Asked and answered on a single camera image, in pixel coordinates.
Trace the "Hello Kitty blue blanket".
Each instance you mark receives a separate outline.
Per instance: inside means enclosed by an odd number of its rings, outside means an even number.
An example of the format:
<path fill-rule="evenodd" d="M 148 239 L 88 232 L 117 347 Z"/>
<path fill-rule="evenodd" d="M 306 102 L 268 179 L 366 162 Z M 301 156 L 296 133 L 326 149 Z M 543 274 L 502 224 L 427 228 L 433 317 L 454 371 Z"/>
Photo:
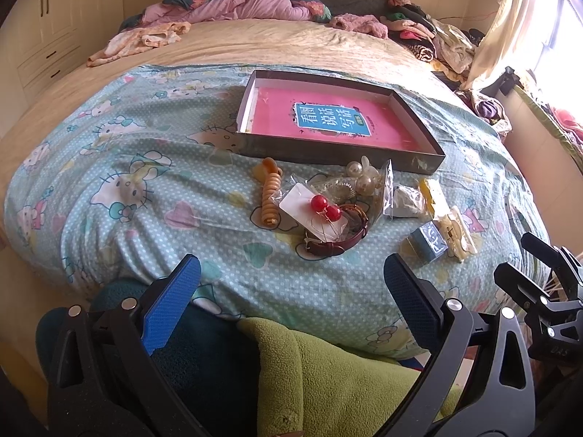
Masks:
<path fill-rule="evenodd" d="M 419 353 L 383 285 L 384 260 L 419 219 L 379 219 L 342 256 L 318 259 L 283 216 L 260 220 L 259 160 L 238 154 L 235 113 L 255 69 L 241 64 L 140 66 L 108 84 L 31 148 L 8 185 L 11 246 L 56 286 L 87 300 L 107 283 L 150 283 L 186 253 L 201 261 L 194 304 L 224 319 L 261 317 L 334 344 L 405 358 Z M 432 178 L 458 207 L 477 255 L 411 264 L 446 298 L 496 313 L 511 263 L 538 286 L 549 268 L 525 252 L 548 241 L 531 189 L 495 131 L 454 101 L 382 83 L 419 115 L 446 154 Z"/>

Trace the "pile of clothes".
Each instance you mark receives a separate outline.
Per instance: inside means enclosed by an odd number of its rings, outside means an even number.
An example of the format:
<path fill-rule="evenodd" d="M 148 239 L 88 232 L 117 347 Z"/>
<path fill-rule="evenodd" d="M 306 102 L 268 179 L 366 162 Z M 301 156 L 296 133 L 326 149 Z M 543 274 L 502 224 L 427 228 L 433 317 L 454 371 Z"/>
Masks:
<path fill-rule="evenodd" d="M 410 0 L 387 0 L 379 18 L 390 40 L 409 50 L 417 60 L 430 63 L 454 83 L 466 81 L 479 43 L 479 29 L 459 29 L 429 16 Z"/>

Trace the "pink duvet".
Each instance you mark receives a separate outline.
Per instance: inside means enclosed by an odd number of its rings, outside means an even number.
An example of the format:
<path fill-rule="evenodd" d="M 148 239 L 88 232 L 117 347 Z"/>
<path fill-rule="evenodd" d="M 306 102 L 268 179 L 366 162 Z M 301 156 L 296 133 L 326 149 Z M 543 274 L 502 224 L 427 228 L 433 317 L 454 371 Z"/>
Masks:
<path fill-rule="evenodd" d="M 284 21 L 311 21 L 310 11 L 293 6 L 290 0 L 211 0 L 196 9 L 157 3 L 148 6 L 139 26 L 146 28 L 164 23 L 273 19 Z"/>

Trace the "cream claw hair clip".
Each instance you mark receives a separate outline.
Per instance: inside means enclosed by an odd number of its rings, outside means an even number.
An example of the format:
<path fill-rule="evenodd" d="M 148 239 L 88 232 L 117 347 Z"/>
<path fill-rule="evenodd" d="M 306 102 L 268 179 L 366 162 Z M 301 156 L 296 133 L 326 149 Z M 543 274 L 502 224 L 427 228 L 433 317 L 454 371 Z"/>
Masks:
<path fill-rule="evenodd" d="M 475 243 L 458 206 L 452 206 L 449 213 L 437 218 L 438 229 L 446 241 L 447 252 L 459 263 L 477 254 Z"/>

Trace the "yellow hair clip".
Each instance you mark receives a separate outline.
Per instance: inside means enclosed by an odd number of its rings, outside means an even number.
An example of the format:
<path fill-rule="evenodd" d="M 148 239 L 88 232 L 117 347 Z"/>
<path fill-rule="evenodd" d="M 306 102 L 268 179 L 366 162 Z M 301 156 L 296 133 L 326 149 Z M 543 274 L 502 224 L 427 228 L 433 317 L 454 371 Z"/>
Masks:
<path fill-rule="evenodd" d="M 432 219 L 439 219 L 450 213 L 451 208 L 438 180 L 421 178 L 418 188 L 425 200 L 426 211 Z"/>

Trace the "cream curtain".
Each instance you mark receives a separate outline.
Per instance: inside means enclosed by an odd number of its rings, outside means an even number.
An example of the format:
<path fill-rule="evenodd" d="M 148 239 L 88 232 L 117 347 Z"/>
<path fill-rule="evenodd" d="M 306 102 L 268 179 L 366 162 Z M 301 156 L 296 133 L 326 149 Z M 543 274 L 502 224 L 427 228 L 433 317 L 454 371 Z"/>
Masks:
<path fill-rule="evenodd" d="M 533 17 L 536 0 L 500 0 L 496 16 L 475 51 L 462 90 L 480 89 L 493 82 L 495 74 L 515 54 L 519 39 Z"/>

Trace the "small clear jewelry bag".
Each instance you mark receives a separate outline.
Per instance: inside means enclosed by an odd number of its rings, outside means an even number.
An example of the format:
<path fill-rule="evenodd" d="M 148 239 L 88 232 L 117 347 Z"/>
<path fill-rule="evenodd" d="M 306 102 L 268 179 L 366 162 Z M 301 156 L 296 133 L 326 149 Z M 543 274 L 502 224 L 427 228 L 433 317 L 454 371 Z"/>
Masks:
<path fill-rule="evenodd" d="M 380 212 L 389 218 L 426 218 L 427 205 L 419 188 L 394 182 L 392 161 L 387 161 L 380 181 Z"/>

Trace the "small blue box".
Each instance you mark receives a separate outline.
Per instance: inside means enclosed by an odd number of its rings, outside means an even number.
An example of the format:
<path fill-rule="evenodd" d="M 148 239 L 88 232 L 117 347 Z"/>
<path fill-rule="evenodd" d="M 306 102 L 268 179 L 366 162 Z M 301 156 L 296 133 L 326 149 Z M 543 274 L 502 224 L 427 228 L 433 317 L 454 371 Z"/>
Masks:
<path fill-rule="evenodd" d="M 431 263 L 447 253 L 447 242 L 433 221 L 419 226 L 409 236 L 408 241 L 423 263 Z"/>

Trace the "pearl hair clip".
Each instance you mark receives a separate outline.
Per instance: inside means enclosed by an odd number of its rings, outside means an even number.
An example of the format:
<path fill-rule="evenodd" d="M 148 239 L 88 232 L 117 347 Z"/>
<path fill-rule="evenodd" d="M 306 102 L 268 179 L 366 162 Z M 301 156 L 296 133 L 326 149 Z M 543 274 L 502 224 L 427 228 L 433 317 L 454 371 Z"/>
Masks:
<path fill-rule="evenodd" d="M 360 161 L 351 161 L 345 172 L 354 181 L 358 195 L 371 196 L 375 193 L 380 182 L 380 172 L 367 156 L 362 156 Z"/>

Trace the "beige bed sheet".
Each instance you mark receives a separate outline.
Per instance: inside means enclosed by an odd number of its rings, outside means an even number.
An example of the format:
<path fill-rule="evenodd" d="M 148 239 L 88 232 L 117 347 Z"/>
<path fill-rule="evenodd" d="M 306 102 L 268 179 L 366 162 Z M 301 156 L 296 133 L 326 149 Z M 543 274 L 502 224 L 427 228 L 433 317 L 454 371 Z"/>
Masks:
<path fill-rule="evenodd" d="M 239 20 L 192 26 L 179 43 L 100 67 L 82 66 L 46 90 L 1 141 L 1 187 L 32 149 L 94 93 L 137 65 L 276 64 L 329 69 L 397 84 L 429 97 L 443 85 L 430 68 L 392 40 L 310 22 Z"/>

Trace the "green fleece sleeve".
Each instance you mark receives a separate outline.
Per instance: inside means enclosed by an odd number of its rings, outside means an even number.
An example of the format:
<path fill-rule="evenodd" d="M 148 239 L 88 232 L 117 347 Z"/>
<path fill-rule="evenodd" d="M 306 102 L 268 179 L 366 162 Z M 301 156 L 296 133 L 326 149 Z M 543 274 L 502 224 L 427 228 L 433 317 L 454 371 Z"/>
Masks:
<path fill-rule="evenodd" d="M 259 349 L 259 436 L 375 435 L 420 377 L 271 320 L 244 319 L 238 328 Z"/>

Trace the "grey cardboard box tray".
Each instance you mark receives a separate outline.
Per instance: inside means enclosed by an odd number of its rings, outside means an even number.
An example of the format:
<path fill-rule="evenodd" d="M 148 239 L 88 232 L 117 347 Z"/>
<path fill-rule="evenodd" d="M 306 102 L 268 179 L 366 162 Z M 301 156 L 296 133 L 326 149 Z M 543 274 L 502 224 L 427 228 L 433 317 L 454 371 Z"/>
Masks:
<path fill-rule="evenodd" d="M 239 153 L 279 161 L 376 167 L 432 175 L 446 154 L 410 104 L 372 84 L 297 72 L 256 70 L 237 114 Z"/>

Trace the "pink patterned garment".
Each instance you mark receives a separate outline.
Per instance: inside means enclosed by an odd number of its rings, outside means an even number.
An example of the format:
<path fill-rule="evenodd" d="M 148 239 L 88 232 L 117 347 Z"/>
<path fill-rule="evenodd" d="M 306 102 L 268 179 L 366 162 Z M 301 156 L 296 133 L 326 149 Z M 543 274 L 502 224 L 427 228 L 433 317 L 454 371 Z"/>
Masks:
<path fill-rule="evenodd" d="M 164 23 L 148 28 L 127 29 L 117 34 L 102 49 L 88 57 L 88 67 L 98 67 L 121 58 L 138 55 L 158 47 L 169 46 L 189 33 L 188 22 Z"/>

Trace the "mauve fluffy garment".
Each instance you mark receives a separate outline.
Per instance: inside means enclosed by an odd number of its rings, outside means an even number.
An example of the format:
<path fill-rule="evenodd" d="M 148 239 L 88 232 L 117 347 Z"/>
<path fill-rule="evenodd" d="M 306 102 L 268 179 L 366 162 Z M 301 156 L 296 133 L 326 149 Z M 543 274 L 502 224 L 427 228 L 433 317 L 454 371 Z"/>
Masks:
<path fill-rule="evenodd" d="M 383 25 L 376 16 L 365 15 L 359 16 L 354 14 L 342 14 L 335 16 L 328 23 L 328 26 L 333 29 L 341 29 L 341 31 L 360 33 L 375 38 L 386 40 L 388 38 L 388 29 Z"/>

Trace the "cream wardrobe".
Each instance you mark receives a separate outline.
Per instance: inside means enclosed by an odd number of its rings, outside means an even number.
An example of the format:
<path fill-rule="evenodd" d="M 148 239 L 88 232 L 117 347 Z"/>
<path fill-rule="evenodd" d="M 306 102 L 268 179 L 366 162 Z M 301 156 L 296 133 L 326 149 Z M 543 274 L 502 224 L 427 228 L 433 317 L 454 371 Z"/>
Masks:
<path fill-rule="evenodd" d="M 103 48 L 120 22 L 122 0 L 16 0 L 1 26 L 1 134 Z"/>

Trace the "orange spiral hair clip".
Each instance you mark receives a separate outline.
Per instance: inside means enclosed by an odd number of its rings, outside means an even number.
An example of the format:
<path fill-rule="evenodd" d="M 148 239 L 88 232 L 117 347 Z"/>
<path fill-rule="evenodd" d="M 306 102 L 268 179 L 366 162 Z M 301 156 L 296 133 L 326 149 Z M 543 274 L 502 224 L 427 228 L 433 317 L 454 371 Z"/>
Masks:
<path fill-rule="evenodd" d="M 261 222 L 268 228 L 276 228 L 281 221 L 279 207 L 274 202 L 274 195 L 282 184 L 283 170 L 273 158 L 265 158 L 253 168 L 253 177 L 262 185 Z"/>

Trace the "purple clothes heap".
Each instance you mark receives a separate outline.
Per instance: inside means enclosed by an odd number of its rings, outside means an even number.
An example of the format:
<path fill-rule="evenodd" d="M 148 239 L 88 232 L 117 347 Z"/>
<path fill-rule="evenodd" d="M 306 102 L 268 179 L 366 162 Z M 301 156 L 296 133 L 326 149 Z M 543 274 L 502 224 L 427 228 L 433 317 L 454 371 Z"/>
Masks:
<path fill-rule="evenodd" d="M 454 92 L 478 117 L 489 124 L 501 141 L 512 131 L 512 124 L 499 100 L 472 90 Z"/>

